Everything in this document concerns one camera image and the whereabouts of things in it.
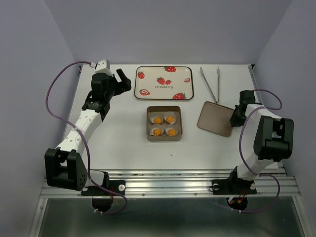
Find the metal tongs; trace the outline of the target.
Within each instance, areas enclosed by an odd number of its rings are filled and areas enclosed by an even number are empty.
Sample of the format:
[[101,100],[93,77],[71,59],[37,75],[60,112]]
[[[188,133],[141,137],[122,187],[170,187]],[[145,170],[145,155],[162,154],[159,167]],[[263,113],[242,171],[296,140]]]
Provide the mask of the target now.
[[220,102],[220,67],[206,71],[204,67],[200,67],[199,72],[213,102],[218,104]]

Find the brown tin lid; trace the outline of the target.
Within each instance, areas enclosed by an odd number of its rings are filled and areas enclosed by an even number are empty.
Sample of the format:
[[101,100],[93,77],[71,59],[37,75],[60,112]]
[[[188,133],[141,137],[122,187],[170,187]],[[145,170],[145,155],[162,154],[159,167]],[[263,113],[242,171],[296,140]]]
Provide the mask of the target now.
[[198,128],[222,137],[230,137],[232,126],[230,118],[234,110],[222,105],[206,101],[199,115]]

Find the orange cookie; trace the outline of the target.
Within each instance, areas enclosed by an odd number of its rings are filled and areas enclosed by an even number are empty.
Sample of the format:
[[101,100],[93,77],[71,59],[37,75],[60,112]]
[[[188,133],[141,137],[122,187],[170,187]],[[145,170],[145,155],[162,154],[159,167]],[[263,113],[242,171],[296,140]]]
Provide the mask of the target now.
[[176,119],[174,116],[166,116],[164,119],[169,124],[174,124],[176,122]]
[[168,129],[166,131],[166,133],[167,133],[168,136],[176,136],[177,135],[177,131],[175,129],[173,129],[173,128]]
[[161,136],[163,134],[163,130],[159,129],[159,128],[155,128],[152,130],[152,135],[153,136]]
[[162,123],[161,117],[154,117],[153,118],[153,123],[154,124],[161,124]]

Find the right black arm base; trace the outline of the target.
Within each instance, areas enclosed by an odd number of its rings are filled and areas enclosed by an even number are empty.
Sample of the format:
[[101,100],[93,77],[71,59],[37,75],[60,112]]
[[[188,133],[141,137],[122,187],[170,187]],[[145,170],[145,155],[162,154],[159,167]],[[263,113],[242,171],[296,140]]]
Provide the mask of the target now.
[[235,168],[227,179],[211,180],[212,192],[214,195],[254,195],[257,194],[256,186],[253,180],[247,181],[237,176]]

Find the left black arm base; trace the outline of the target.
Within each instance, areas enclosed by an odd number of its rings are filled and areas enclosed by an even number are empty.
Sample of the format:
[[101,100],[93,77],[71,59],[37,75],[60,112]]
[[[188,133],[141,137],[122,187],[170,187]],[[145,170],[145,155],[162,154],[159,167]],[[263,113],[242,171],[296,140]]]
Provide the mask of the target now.
[[[118,193],[120,195],[125,195],[125,180],[115,180],[111,179],[110,175],[106,171],[91,170],[92,179],[103,188]],[[95,186],[90,179],[87,180],[85,187],[81,191],[82,196],[112,196],[97,186]]]

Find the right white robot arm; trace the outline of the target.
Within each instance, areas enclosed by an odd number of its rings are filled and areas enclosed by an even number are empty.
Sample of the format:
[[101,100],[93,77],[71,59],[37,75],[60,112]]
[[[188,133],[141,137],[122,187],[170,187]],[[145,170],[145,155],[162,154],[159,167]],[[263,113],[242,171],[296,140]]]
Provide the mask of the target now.
[[[242,190],[245,181],[253,181],[267,166],[290,158],[293,151],[294,121],[271,112],[282,109],[281,99],[276,94],[261,89],[261,92],[274,96],[279,102],[277,108],[265,107],[256,102],[256,91],[243,90],[239,93],[239,104],[235,106],[230,118],[231,127],[241,127],[238,150],[242,164],[233,170],[236,176],[227,180],[227,187],[233,193]],[[242,153],[242,138],[249,122],[255,125],[251,131],[254,141],[252,153],[245,158]]]

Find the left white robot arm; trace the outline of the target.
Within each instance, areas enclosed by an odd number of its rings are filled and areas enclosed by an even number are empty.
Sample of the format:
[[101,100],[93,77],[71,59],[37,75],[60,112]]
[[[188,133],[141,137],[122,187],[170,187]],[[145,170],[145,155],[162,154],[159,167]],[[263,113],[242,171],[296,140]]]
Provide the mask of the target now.
[[66,121],[71,130],[55,149],[45,152],[46,181],[51,187],[81,191],[91,181],[90,165],[84,165],[82,153],[90,153],[88,140],[104,121],[114,96],[131,90],[131,80],[122,69],[116,70],[120,81],[111,72],[97,72],[76,123]]

